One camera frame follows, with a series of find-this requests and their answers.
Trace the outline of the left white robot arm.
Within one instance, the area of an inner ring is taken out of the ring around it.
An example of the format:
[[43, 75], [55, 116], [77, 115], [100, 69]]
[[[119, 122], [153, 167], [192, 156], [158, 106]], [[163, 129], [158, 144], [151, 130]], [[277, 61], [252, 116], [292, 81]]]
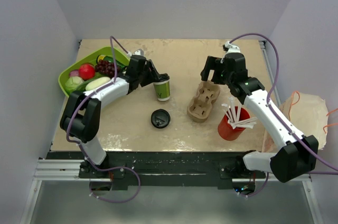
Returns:
[[116, 61], [100, 59], [95, 68], [99, 73], [108, 73], [108, 82], [92, 90], [75, 90], [69, 94], [60, 127], [66, 132], [66, 140], [76, 143], [86, 160], [92, 163], [91, 172], [103, 178], [109, 173], [109, 164], [105, 162], [107, 154], [97, 137], [101, 109], [139, 86], [168, 83], [170, 77], [167, 73], [158, 73], [151, 60], [136, 54], [124, 67], [119, 67]]

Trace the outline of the green paper coffee cup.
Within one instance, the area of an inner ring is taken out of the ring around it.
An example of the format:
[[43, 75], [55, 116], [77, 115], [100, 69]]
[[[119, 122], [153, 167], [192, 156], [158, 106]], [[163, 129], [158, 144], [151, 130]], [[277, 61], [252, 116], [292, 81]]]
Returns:
[[170, 80], [153, 83], [156, 97], [159, 101], [167, 101], [170, 99]]

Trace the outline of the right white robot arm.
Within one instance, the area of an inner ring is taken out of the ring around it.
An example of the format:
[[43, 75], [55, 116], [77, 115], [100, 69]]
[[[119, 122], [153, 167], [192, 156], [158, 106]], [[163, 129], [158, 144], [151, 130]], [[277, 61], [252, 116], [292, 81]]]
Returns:
[[254, 171], [272, 173], [278, 181], [285, 183], [314, 170], [318, 140], [305, 136], [268, 99], [263, 84], [248, 75], [245, 57], [235, 52], [223, 58], [208, 56], [201, 71], [201, 79], [206, 81], [213, 71], [211, 81], [227, 85], [231, 94], [249, 109], [263, 124], [278, 148], [277, 153], [249, 152], [235, 165], [236, 174], [247, 178]]

